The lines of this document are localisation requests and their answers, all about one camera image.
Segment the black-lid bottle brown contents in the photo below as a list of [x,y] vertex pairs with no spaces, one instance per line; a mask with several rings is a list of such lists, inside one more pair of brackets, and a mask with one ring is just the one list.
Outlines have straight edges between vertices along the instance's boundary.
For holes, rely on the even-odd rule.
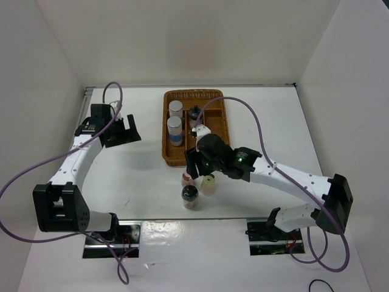
[[186,209],[194,209],[198,204],[199,192],[195,186],[187,185],[181,192],[182,204]]

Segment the silver-lid bottle blue label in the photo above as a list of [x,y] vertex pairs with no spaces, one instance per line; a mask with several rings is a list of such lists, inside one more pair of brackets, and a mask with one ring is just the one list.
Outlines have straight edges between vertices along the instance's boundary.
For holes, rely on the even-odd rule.
[[173,100],[168,105],[169,116],[183,119],[183,104],[179,100]]
[[169,117],[167,120],[167,128],[171,145],[175,147],[180,146],[183,141],[181,118],[177,116]]

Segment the black grinder bottle light contents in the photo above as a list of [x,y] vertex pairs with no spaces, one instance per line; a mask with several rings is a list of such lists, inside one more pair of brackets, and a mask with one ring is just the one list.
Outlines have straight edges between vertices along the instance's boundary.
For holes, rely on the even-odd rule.
[[189,126],[191,130],[195,128],[197,125],[203,124],[203,116],[201,116],[199,122],[197,122],[200,112],[201,112],[201,108],[198,105],[195,105],[194,107],[189,109],[188,118],[189,118]]

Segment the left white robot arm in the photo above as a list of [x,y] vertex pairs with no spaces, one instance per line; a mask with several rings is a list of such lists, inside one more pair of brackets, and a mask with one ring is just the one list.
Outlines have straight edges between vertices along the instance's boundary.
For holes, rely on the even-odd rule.
[[96,232],[107,243],[121,236],[119,219],[112,212],[91,211],[82,196],[89,169],[104,149],[141,140],[133,115],[129,128],[119,113],[119,102],[91,105],[91,115],[78,126],[72,154],[46,184],[33,190],[38,226],[43,232]]

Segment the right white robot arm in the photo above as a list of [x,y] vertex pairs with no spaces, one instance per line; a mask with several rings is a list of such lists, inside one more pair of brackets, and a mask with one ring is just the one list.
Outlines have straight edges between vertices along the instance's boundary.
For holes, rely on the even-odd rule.
[[276,162],[268,162],[258,151],[232,149],[215,134],[207,134],[196,146],[185,151],[187,172],[196,179],[221,172],[230,179],[263,184],[295,196],[305,203],[289,208],[274,208],[266,222],[273,239],[294,229],[317,226],[331,234],[342,235],[348,222],[353,196],[347,179],[315,176]]

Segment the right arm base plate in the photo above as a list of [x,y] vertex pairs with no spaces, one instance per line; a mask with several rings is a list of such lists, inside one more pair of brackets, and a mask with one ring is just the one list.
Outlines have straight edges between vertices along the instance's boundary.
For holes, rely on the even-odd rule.
[[263,220],[248,220],[245,231],[251,256],[274,256],[293,253],[304,254],[303,237],[299,229],[284,232],[267,226]]

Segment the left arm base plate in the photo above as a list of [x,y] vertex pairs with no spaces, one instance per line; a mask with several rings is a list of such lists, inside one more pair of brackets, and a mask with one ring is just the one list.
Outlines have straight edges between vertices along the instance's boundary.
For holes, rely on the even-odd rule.
[[[109,243],[117,257],[138,258],[141,224],[141,221],[120,220],[115,235],[101,232],[100,236]],[[82,258],[107,259],[113,255],[104,241],[93,235],[85,239]]]

